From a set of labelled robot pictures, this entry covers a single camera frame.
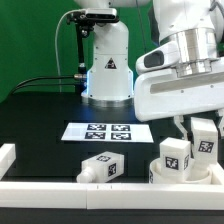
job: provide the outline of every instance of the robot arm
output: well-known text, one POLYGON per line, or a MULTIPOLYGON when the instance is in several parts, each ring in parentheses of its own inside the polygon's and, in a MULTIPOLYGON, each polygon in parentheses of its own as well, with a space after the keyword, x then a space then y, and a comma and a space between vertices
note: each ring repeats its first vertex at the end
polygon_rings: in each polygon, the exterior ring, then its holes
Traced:
POLYGON ((217 52, 224 19, 221 8, 213 10, 212 4, 213 0, 153 1, 160 47, 136 63, 140 76, 134 103, 139 120, 224 108, 224 58, 217 52))
MULTIPOLYGON (((108 10, 115 10, 114 7, 136 7, 149 1, 75 0, 86 12, 93 12, 93 14, 86 13, 83 17, 86 17, 88 21, 95 20, 94 26, 91 26, 90 29, 90 31, 94 30, 93 64, 87 71, 87 87, 81 94, 83 102, 102 107, 120 107, 132 104, 133 72, 128 66, 128 28, 121 21, 118 22, 116 17, 114 17, 115 20, 108 23, 105 22, 105 19, 114 15, 113 11, 112 14, 108 14, 108 10), (97 15, 97 11, 105 11, 105 14, 97 15)), ((82 37, 83 34, 88 34, 89 28, 86 31, 85 25, 79 26, 77 33, 80 33, 80 28, 82 37)))

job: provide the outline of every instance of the black table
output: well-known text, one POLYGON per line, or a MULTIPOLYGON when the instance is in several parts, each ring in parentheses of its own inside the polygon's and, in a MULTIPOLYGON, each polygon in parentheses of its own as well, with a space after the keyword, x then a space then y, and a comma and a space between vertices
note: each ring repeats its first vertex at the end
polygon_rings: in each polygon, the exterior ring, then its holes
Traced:
MULTIPOLYGON (((215 119, 214 113, 198 117, 215 119)), ((186 127, 189 128, 189 116, 186 127)), ((81 161, 104 151, 125 155, 125 172, 111 182, 148 183, 149 163, 159 143, 180 137, 172 119, 151 121, 154 143, 63 142, 69 122, 139 124, 133 106, 99 108, 81 103, 75 93, 24 92, 0 104, 0 144, 16 144, 16 161, 3 181, 75 182, 81 161)), ((219 152, 223 162, 223 153, 219 152)), ((223 223, 224 211, 64 210, 1 208, 0 223, 223 223)))

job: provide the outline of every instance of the green wall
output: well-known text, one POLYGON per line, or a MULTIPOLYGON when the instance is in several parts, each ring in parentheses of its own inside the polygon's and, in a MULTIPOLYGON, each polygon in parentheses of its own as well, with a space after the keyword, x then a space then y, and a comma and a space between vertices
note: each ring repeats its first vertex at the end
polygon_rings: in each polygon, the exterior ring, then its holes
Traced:
MULTIPOLYGON (((147 12, 150 4, 141 7, 146 49, 136 8, 118 9, 120 20, 129 28, 129 66, 135 69, 136 59, 153 48, 147 12)), ((37 76, 57 75, 54 38, 61 16, 78 8, 73 0, 0 0, 0 101, 18 83, 37 76)), ((77 47, 74 25, 63 22, 59 33, 59 55, 62 75, 77 71, 77 47)), ((87 65, 92 63, 92 38, 84 41, 87 65)), ((23 89, 59 91, 58 87, 23 89)), ((63 87, 63 91, 73 91, 63 87)))

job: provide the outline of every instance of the white block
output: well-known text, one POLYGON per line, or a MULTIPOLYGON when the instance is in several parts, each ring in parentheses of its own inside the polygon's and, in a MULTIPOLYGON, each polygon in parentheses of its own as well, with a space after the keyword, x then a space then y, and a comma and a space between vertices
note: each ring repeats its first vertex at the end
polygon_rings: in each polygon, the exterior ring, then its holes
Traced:
POLYGON ((86 209, 86 184, 0 182, 0 207, 86 209))
POLYGON ((87 209, 224 210, 221 185, 108 184, 88 185, 87 209))
POLYGON ((190 175, 189 141, 167 138, 160 143, 161 176, 183 183, 190 175))
POLYGON ((124 155, 104 152, 82 162, 78 183, 105 183, 124 173, 124 155))
POLYGON ((0 179, 2 179, 15 159, 15 144, 4 144, 0 148, 0 179))
POLYGON ((192 148, 195 162, 207 167, 216 164, 218 159, 218 131, 213 120, 191 118, 194 136, 192 148))

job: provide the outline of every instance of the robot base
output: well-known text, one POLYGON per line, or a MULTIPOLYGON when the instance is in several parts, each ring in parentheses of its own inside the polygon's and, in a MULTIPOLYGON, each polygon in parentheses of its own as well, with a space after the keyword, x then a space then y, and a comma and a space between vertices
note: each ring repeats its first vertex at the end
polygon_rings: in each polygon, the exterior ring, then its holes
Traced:
POLYGON ((97 107, 125 107, 133 105, 133 96, 124 100, 97 100, 89 97, 85 92, 82 93, 82 102, 97 107))

